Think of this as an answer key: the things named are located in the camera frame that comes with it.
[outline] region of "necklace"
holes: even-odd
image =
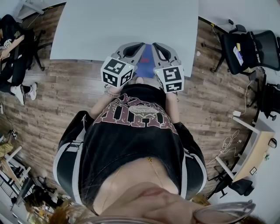
[[[162,182],[161,182],[161,179],[159,178],[158,172],[157,172],[156,169],[154,168],[154,164],[153,164],[152,158],[151,158],[151,157],[148,157],[148,161],[150,162],[151,166],[153,167],[154,172],[156,173],[157,178],[158,178],[159,182],[161,183],[161,187],[163,188],[163,184],[162,184]],[[112,187],[112,185],[113,185],[113,182],[114,182],[115,179],[117,178],[117,176],[118,176],[120,170],[122,169],[122,167],[123,167],[123,166],[121,166],[121,167],[118,169],[117,173],[115,174],[115,177],[114,177],[114,179],[112,180],[112,182],[111,182],[111,184],[110,184],[110,188],[109,188],[110,190],[111,190],[111,187]],[[107,201],[107,199],[108,199],[108,197],[109,197],[109,194],[110,194],[110,192],[109,192],[109,193],[107,194],[107,196],[106,196],[106,199],[105,199],[104,204],[103,204],[103,206],[102,206],[102,211],[104,211],[104,210],[103,210],[103,209],[104,209],[104,205],[105,205],[105,203],[106,203],[106,201]]]

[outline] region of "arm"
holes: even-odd
[[[165,111],[167,115],[170,117],[172,124],[178,123],[180,121],[176,94],[174,93],[166,94]]]
[[[16,48],[23,40],[25,39],[25,36],[22,35],[21,37],[19,37],[18,39],[14,40],[14,42],[11,44],[11,46],[9,46],[7,49],[5,49],[4,51],[2,51],[0,60],[3,60],[5,58],[7,58],[10,54],[10,52]]]
[[[121,90],[123,89],[123,87],[120,88],[115,88],[115,87],[110,87],[109,91],[114,94],[117,95],[121,92]],[[111,103],[115,98],[108,96],[107,94],[103,94],[101,96],[101,98],[97,101],[97,103],[93,106],[93,108],[91,109],[89,115],[93,118],[96,119],[98,117],[99,114],[101,114],[101,112],[105,109],[105,107]]]

